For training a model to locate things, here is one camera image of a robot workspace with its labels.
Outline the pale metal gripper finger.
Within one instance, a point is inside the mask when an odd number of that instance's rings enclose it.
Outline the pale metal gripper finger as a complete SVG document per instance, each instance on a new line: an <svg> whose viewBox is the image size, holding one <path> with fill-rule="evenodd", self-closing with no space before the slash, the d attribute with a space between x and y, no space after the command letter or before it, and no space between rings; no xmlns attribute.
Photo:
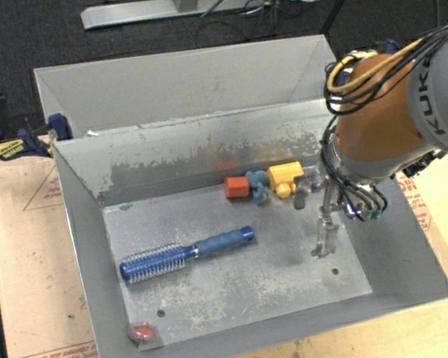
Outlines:
<svg viewBox="0 0 448 358"><path fill-rule="evenodd" d="M317 242L310 255L317 259L326 257L336 251L339 225L333 221L330 211L321 212L317 222Z"/></svg>
<svg viewBox="0 0 448 358"><path fill-rule="evenodd" d="M322 174L316 172L296 176L293 180L294 190L294 208L303 210L308 195L322 191L327 186L327 179Z"/></svg>

